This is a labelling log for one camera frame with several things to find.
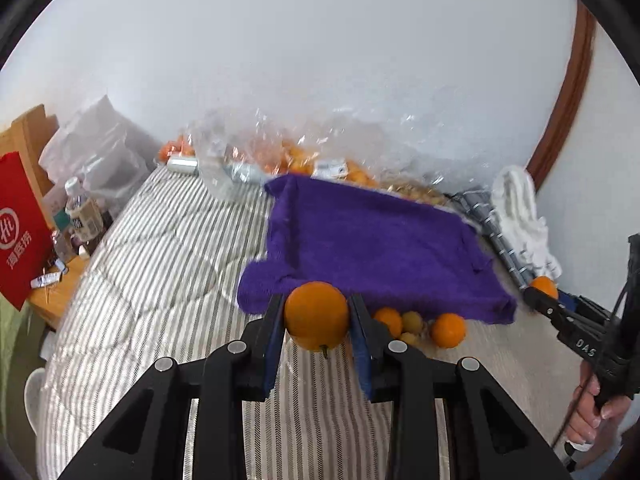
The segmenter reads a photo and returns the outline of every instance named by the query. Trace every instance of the silver screw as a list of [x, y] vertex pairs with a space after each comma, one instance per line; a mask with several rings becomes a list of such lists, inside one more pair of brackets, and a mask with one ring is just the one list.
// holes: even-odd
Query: silver screw
[[406, 352], [407, 345], [404, 341], [398, 341], [398, 339], [394, 339], [393, 341], [389, 342], [388, 348], [396, 354], [401, 354], [403, 352]]
[[226, 346], [226, 349], [229, 350], [232, 354], [241, 354], [246, 350], [246, 343], [238, 339], [229, 343]]
[[462, 362], [460, 364], [462, 364], [462, 367], [465, 370], [469, 370], [470, 372], [475, 372], [476, 370], [478, 370], [478, 368], [480, 368], [480, 361], [478, 361], [478, 359], [474, 357], [465, 357], [464, 359], [462, 359]]
[[165, 372], [174, 365], [174, 360], [170, 357], [161, 357], [154, 363], [156, 370]]

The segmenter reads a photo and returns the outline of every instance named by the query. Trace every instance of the wall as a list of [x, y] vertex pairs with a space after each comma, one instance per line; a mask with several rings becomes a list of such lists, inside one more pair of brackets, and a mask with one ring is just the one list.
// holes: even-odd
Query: wall
[[612, 310], [626, 279], [627, 237], [640, 231], [640, 87], [598, 28], [570, 136], [538, 195], [562, 265], [559, 284]]
[[490, 179], [538, 142], [574, 17], [575, 0], [55, 0], [0, 72], [0, 124], [105, 92], [162, 140], [221, 104], [342, 108], [412, 118], [407, 140]]

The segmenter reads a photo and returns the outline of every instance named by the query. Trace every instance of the red bag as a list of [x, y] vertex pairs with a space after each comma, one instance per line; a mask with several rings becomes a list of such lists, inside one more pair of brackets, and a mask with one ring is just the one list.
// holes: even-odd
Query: red bag
[[52, 241], [20, 154], [0, 156], [0, 293], [20, 310]]

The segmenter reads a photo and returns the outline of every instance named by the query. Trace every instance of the purple towel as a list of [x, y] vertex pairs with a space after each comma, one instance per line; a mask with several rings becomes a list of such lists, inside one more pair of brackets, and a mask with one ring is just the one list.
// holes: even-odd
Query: purple towel
[[263, 313], [271, 294], [305, 282], [359, 292], [373, 311], [392, 306], [427, 319], [454, 312], [487, 323], [511, 323], [516, 308], [458, 216], [344, 184], [288, 174], [266, 190], [275, 197], [267, 259], [250, 263], [238, 303]]

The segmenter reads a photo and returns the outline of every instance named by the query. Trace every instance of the white plastic bag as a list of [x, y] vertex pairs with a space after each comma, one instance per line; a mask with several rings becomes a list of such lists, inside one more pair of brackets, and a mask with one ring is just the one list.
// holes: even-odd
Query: white plastic bag
[[118, 114], [104, 96], [57, 130], [39, 164], [57, 186], [78, 176], [116, 218], [149, 176], [157, 151], [157, 143]]

